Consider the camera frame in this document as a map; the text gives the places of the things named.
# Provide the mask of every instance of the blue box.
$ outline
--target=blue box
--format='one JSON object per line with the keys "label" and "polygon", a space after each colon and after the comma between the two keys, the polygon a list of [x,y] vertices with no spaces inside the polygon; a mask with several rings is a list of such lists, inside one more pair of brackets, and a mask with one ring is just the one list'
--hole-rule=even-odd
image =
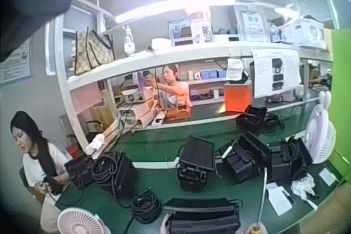
{"label": "blue box", "polygon": [[210,72],[208,72],[208,71],[201,71],[201,78],[202,79],[209,79],[210,78]]}
{"label": "blue box", "polygon": [[217,71],[210,71],[210,79],[216,79],[217,78]]}
{"label": "blue box", "polygon": [[227,71],[217,71],[218,72],[218,78],[225,78],[225,75]]}

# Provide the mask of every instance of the fan grille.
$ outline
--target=fan grille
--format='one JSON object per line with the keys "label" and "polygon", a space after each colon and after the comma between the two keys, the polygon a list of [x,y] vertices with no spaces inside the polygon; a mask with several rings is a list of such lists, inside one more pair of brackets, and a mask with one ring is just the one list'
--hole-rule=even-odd
{"label": "fan grille", "polygon": [[104,234],[99,217],[84,209],[67,208],[58,218],[61,234]]}

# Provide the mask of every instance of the ceiling light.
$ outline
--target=ceiling light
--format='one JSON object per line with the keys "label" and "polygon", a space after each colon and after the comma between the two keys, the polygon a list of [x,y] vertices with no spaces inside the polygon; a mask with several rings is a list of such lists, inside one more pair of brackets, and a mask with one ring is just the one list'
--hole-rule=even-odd
{"label": "ceiling light", "polygon": [[290,8],[275,8],[274,11],[286,18],[298,19],[300,17],[298,11],[291,10]]}
{"label": "ceiling light", "polygon": [[234,5],[235,0],[166,0],[153,4],[135,8],[121,15],[115,20],[117,23],[123,23],[128,20],[143,18],[146,16],[157,15],[169,11],[186,9],[194,5],[214,6],[214,5]]}

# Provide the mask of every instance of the woman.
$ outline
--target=woman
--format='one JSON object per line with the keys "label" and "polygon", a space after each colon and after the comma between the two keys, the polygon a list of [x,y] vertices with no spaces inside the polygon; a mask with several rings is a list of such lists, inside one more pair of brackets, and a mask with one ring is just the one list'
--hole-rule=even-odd
{"label": "woman", "polygon": [[56,233],[60,210],[55,206],[55,200],[60,195],[49,194],[50,187],[43,184],[43,179],[51,176],[65,188],[69,183],[69,175],[64,164],[71,157],[44,138],[37,124],[26,112],[18,111],[11,120],[10,128],[15,142],[24,153],[23,167],[28,185],[45,195],[40,226],[45,232]]}
{"label": "woman", "polygon": [[174,108],[177,105],[192,107],[189,98],[189,86],[186,82],[180,81],[176,65],[165,66],[162,74],[166,84],[156,83],[155,78],[148,75],[145,78],[145,85],[152,86],[160,91],[159,96],[165,104],[165,108]]}

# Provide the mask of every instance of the orange box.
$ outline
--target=orange box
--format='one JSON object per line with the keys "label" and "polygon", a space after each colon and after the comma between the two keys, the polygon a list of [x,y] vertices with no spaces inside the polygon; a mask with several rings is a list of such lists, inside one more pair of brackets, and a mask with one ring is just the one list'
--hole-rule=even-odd
{"label": "orange box", "polygon": [[224,103],[227,112],[244,112],[252,104],[252,88],[250,83],[224,85]]}

